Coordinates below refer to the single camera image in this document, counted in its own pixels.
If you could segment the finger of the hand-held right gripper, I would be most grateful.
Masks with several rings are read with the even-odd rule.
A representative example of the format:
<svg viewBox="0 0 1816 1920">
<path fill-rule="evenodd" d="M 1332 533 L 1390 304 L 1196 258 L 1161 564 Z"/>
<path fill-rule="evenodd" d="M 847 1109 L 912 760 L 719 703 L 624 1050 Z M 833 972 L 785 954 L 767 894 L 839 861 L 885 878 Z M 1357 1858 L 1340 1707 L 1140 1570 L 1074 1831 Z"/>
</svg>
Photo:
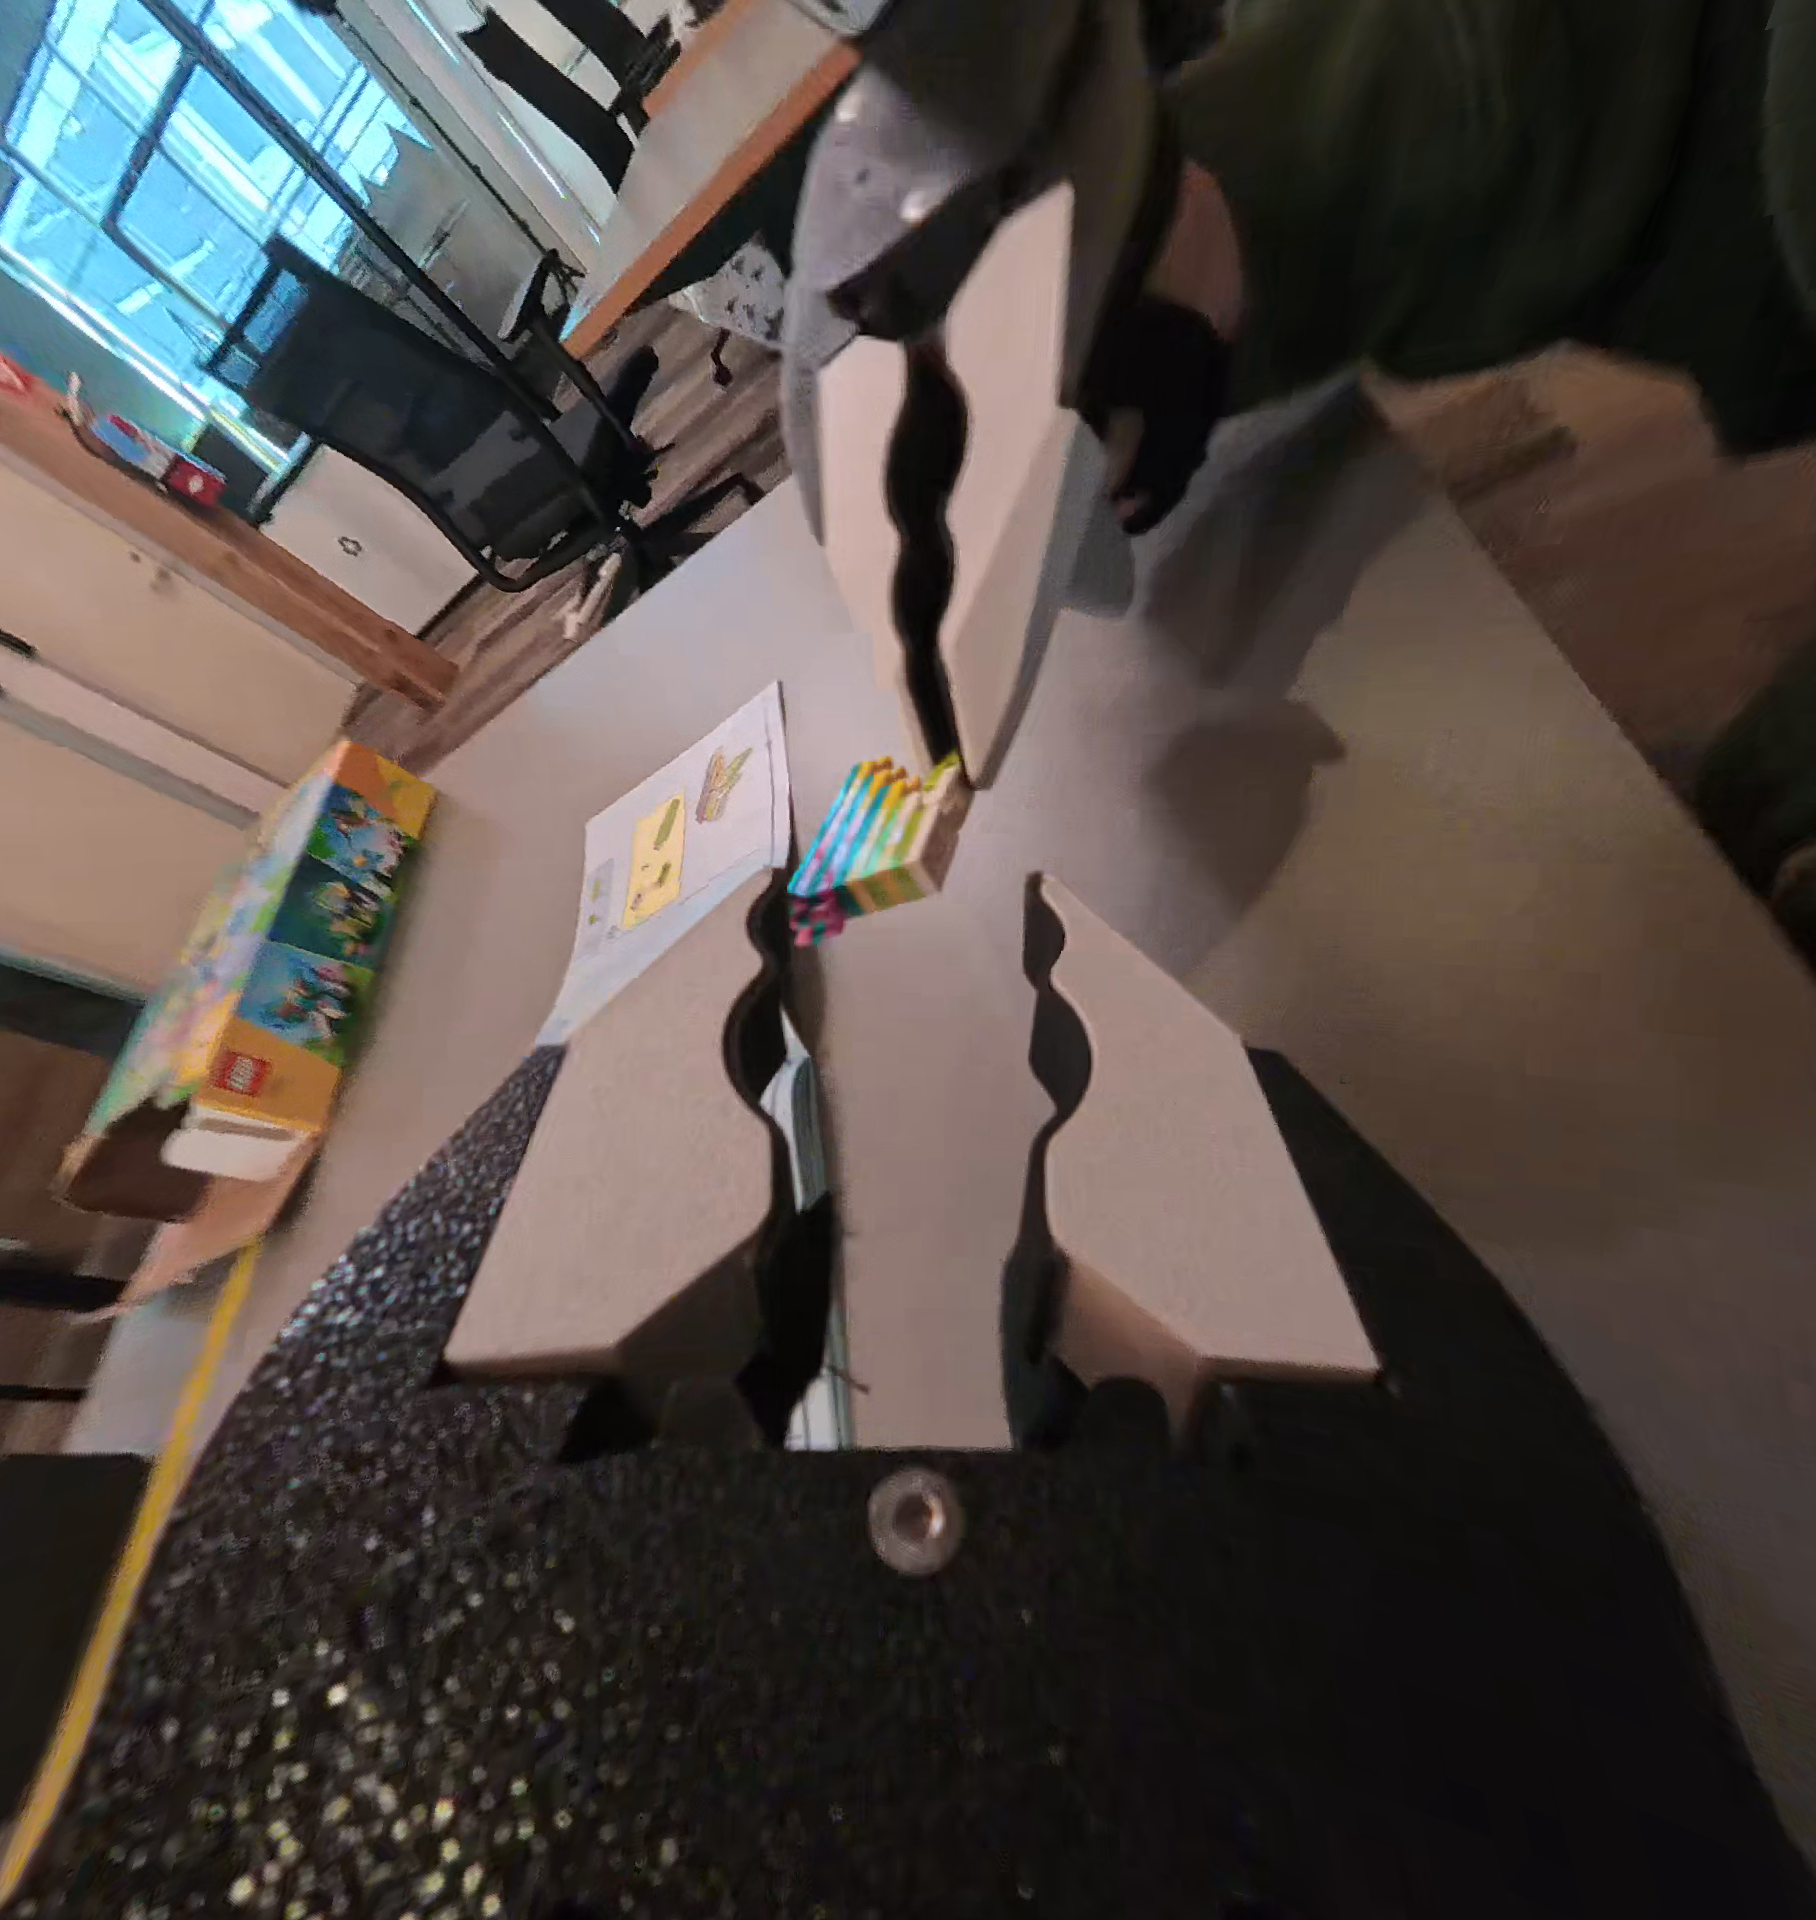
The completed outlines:
<svg viewBox="0 0 1816 1920">
<path fill-rule="evenodd" d="M 958 479 L 958 391 L 923 345 L 857 337 L 817 385 L 825 561 L 878 684 L 903 716 L 913 765 L 958 753 L 943 663 L 955 585 L 948 503 Z"/>
<path fill-rule="evenodd" d="M 1082 422 L 1061 397 L 1074 212 L 1066 182 L 1010 212 L 917 348 L 917 397 L 946 427 L 934 503 L 917 514 L 917 693 L 930 750 L 958 754 L 979 790 L 1010 754 L 1030 651 L 1061 601 L 1058 522 L 1088 514 Z"/>
</svg>

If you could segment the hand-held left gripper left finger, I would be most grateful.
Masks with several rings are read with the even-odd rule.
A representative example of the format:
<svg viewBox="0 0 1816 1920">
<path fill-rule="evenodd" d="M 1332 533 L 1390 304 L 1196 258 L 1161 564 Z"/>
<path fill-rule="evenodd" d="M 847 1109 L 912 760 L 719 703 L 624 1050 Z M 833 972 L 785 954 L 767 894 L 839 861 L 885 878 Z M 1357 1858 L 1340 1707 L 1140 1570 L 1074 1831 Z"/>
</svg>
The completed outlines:
<svg viewBox="0 0 1816 1920">
<path fill-rule="evenodd" d="M 462 1386 L 585 1387 L 580 1448 L 790 1448 L 833 1314 L 805 1170 L 786 872 L 750 868 L 562 1042 L 441 1351 Z"/>
</svg>

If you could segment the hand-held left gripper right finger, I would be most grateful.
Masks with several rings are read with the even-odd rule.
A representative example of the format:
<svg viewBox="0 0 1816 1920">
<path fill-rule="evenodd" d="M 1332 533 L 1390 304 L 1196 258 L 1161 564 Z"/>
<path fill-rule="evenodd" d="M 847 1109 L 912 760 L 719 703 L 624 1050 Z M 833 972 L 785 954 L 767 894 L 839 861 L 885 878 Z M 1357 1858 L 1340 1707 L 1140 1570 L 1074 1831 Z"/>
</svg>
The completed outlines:
<svg viewBox="0 0 1816 1920">
<path fill-rule="evenodd" d="M 1048 1116 L 999 1284 L 1014 1441 L 1064 1441 L 1113 1382 L 1188 1436 L 1224 1386 L 1381 1379 L 1241 1031 L 1040 872 L 1023 972 Z"/>
</svg>

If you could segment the striped lego feather assembly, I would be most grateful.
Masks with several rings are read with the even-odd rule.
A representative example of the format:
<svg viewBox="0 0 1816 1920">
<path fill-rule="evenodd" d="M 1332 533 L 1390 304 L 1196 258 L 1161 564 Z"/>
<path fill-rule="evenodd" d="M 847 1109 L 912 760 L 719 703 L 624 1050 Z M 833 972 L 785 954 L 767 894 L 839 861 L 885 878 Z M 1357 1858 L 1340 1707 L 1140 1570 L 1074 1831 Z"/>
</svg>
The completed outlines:
<svg viewBox="0 0 1816 1920">
<path fill-rule="evenodd" d="M 958 753 L 913 772 L 891 754 L 857 763 L 786 885 L 794 947 L 839 937 L 848 920 L 943 890 L 973 786 Z"/>
</svg>

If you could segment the lego instruction booklet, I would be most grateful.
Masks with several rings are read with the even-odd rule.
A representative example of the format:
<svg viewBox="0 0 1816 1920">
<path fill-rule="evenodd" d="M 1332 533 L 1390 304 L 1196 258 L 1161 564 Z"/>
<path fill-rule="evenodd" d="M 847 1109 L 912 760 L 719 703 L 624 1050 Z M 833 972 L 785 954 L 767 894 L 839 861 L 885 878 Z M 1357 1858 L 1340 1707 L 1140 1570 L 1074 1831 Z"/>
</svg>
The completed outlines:
<svg viewBox="0 0 1816 1920">
<path fill-rule="evenodd" d="M 794 845 L 794 789 L 782 682 L 767 684 L 713 732 L 585 825 L 577 937 L 537 1046 L 565 1042 L 613 996 Z M 760 1109 L 786 1139 L 794 1200 L 831 1192 L 820 1074 L 790 1013 L 785 1057 Z M 794 1409 L 786 1441 L 852 1444 L 847 1310 L 831 1301 L 825 1364 Z"/>
</svg>

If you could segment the colourful lego box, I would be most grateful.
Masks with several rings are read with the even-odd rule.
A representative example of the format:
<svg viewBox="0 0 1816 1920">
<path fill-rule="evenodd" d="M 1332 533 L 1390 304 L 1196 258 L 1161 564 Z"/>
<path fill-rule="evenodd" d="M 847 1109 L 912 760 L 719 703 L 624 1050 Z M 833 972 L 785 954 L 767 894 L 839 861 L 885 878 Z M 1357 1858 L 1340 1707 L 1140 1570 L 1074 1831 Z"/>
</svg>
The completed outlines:
<svg viewBox="0 0 1816 1920">
<path fill-rule="evenodd" d="M 154 1226 L 100 1318 L 283 1214 L 337 1112 L 433 807 L 429 780 L 344 738 L 205 897 L 63 1157 L 61 1200 Z"/>
</svg>

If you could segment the person's right hand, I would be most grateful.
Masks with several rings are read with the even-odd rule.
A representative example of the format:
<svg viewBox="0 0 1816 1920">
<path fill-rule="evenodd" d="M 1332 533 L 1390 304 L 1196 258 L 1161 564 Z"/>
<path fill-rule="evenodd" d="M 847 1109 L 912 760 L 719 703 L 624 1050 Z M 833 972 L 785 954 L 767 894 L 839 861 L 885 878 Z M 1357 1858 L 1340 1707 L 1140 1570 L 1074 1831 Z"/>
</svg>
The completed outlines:
<svg viewBox="0 0 1816 1920">
<path fill-rule="evenodd" d="M 1245 258 L 1233 206 L 1217 178 L 1187 157 L 1176 206 L 1144 292 L 1196 313 L 1219 340 L 1236 343 L 1245 313 Z"/>
</svg>

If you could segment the desk with orange edge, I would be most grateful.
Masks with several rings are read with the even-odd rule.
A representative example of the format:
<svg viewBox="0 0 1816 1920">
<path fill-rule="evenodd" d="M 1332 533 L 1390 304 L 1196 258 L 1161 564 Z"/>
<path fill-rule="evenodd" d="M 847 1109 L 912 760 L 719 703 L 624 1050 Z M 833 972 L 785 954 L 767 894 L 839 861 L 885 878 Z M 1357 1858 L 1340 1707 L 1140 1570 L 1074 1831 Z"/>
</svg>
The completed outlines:
<svg viewBox="0 0 1816 1920">
<path fill-rule="evenodd" d="M 565 352 L 597 352 L 857 66 L 857 43 L 798 5 L 725 5 L 648 100 L 648 125 L 581 270 Z"/>
</svg>

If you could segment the black office chair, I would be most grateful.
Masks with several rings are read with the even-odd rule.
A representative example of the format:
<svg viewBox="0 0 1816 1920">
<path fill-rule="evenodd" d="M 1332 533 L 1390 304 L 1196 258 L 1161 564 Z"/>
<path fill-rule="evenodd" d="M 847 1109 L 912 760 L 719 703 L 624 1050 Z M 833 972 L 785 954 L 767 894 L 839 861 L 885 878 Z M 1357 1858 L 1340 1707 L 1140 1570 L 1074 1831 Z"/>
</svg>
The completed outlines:
<svg viewBox="0 0 1816 1920">
<path fill-rule="evenodd" d="M 638 427 L 659 356 L 638 348 L 607 389 L 563 348 L 551 295 L 565 270 L 537 257 L 499 343 L 565 378 L 577 404 L 556 409 L 516 359 L 482 359 L 375 300 L 283 236 L 210 370 L 258 411 L 344 454 L 402 493 L 475 572 L 521 594 L 586 557 L 615 555 L 632 594 L 663 581 L 711 540 L 707 522 L 729 498 L 754 505 L 759 479 L 728 471 L 641 518 L 668 445 Z"/>
</svg>

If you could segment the yellow tape stripe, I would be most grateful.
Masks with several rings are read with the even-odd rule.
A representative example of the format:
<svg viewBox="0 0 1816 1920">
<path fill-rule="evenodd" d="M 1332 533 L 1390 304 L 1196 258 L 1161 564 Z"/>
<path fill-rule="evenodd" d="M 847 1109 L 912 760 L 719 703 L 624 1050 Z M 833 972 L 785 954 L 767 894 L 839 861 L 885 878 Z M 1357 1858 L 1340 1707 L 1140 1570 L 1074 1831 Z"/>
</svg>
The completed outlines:
<svg viewBox="0 0 1816 1920">
<path fill-rule="evenodd" d="M 187 1485 L 197 1454 L 197 1431 L 204 1409 L 213 1396 L 219 1370 L 241 1323 L 255 1277 L 262 1260 L 266 1238 L 250 1238 L 228 1260 L 222 1290 L 201 1327 L 201 1344 L 187 1375 L 180 1382 L 161 1448 L 154 1453 L 141 1502 L 127 1524 L 123 1552 L 104 1587 L 100 1614 L 84 1644 L 71 1692 L 58 1718 L 44 1758 L 31 1780 L 26 1803 L 9 1833 L 0 1858 L 0 1914 L 14 1901 L 26 1871 L 50 1833 L 50 1825 L 71 1790 L 79 1763 L 87 1753 L 91 1727 L 102 1711 L 106 1683 L 115 1674 L 127 1636 L 127 1623 L 144 1596 L 161 1535 L 174 1514 L 174 1505 Z"/>
</svg>

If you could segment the red box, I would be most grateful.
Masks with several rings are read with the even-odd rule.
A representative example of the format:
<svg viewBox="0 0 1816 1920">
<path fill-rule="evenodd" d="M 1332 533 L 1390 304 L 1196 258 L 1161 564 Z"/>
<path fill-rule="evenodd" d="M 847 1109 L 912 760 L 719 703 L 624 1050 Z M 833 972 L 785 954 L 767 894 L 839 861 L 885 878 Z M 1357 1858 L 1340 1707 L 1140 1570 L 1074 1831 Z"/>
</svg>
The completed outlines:
<svg viewBox="0 0 1816 1920">
<path fill-rule="evenodd" d="M 205 463 L 123 414 L 89 411 L 80 422 L 80 436 L 109 463 L 145 479 L 158 493 L 209 510 L 223 505 L 227 477 L 219 467 Z"/>
</svg>

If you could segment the white cabinet with wooden top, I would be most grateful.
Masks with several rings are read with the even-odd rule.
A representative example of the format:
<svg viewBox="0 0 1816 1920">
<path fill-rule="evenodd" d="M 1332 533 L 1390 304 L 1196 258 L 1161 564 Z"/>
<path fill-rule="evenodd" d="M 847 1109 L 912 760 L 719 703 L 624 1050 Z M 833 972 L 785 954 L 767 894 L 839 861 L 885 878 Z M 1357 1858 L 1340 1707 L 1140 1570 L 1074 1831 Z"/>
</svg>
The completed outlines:
<svg viewBox="0 0 1816 1920">
<path fill-rule="evenodd" d="M 258 527 L 84 448 L 0 352 L 0 950 L 145 994 L 361 684 L 455 667 Z"/>
</svg>

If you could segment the window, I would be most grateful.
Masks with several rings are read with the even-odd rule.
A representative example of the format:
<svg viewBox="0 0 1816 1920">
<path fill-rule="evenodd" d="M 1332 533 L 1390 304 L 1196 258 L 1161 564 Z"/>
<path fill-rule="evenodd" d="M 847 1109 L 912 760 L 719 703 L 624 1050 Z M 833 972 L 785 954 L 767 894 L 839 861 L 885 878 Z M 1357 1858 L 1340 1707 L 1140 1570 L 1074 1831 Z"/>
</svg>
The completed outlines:
<svg viewBox="0 0 1816 1920">
<path fill-rule="evenodd" d="M 0 345 L 136 409 L 290 439 L 209 370 L 283 237 L 411 295 L 372 223 L 438 161 L 354 35 L 303 5 L 0 3 Z"/>
</svg>

